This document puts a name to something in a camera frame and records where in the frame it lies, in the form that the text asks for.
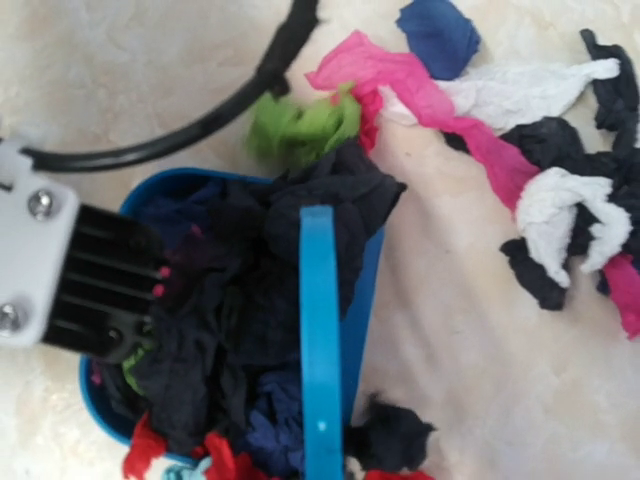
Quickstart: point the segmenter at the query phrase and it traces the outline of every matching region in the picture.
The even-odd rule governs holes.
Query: red fabric
[[[220,435],[211,433],[204,443],[213,458],[213,465],[205,472],[207,480],[277,480],[255,468],[246,453],[234,457],[229,442]]]
[[[384,102],[382,96],[377,90],[368,93],[359,93],[354,97],[360,103],[362,107],[362,114],[360,116],[360,145],[364,148],[364,151],[371,153],[376,146],[378,139],[378,125],[376,124],[376,118]]]
[[[408,475],[400,473],[369,472],[365,480],[435,480],[426,473],[416,472]]]
[[[204,445],[194,448],[193,452],[191,452],[191,457],[193,457],[195,460],[202,460],[203,458],[208,456],[209,452],[207,452],[207,447],[205,447]]]
[[[145,413],[133,431],[131,448],[122,464],[126,479],[144,480],[151,462],[167,452],[167,441],[151,430],[149,413]]]

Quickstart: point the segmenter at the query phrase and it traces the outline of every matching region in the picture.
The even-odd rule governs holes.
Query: screw
[[[53,213],[53,193],[49,190],[38,190],[29,197],[29,212],[36,220],[46,220]]]
[[[10,337],[24,327],[25,318],[11,303],[0,306],[0,336]]]

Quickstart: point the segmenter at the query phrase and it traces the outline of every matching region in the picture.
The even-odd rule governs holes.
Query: marble surface
[[[405,51],[394,24],[405,3],[323,0],[324,23],[289,74],[296,95],[313,96],[302,73],[355,28]],[[484,39],[476,65],[585,61],[583,27],[640,64],[638,0],[456,3]],[[180,126],[248,77],[288,4],[2,0],[3,130],[81,151]],[[567,115],[590,150],[610,141],[594,112],[587,91]],[[243,117],[154,165],[64,181],[116,208],[168,167],[264,173],[242,148],[246,128]],[[575,275],[566,310],[540,311],[498,252],[513,222],[475,162],[433,132],[386,122],[374,158],[410,190],[387,230],[363,392],[381,389],[440,428],[428,462],[439,480],[640,479],[640,345],[594,280]],[[125,448],[82,406],[77,361],[47,347],[0,351],[3,478],[120,478]]]

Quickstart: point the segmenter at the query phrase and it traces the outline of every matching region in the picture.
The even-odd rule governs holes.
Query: pink fabric
[[[617,255],[603,269],[629,340],[640,334],[640,275],[631,260],[629,255]]]
[[[516,147],[497,138],[481,121],[456,117],[452,101],[416,56],[387,52],[362,32],[352,33],[338,45],[315,72],[307,74],[307,80],[317,90],[325,91],[356,83],[351,93],[362,105],[360,141],[367,150],[375,145],[375,121],[383,106],[378,87],[391,87],[420,125],[464,137],[473,157],[484,166],[496,196],[512,212],[525,184],[539,172]],[[611,299],[620,310],[622,327],[633,338],[640,334],[640,274],[624,255],[613,258],[604,272]]]

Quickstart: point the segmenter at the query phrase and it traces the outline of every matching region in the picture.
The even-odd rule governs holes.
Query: black wire
[[[284,95],[284,73],[318,24],[319,0],[293,0],[287,19],[276,31],[255,75],[233,95],[200,119],[153,140],[102,152],[56,153],[25,148],[34,168],[49,172],[99,172],[139,165],[193,145],[229,124],[268,90]]]

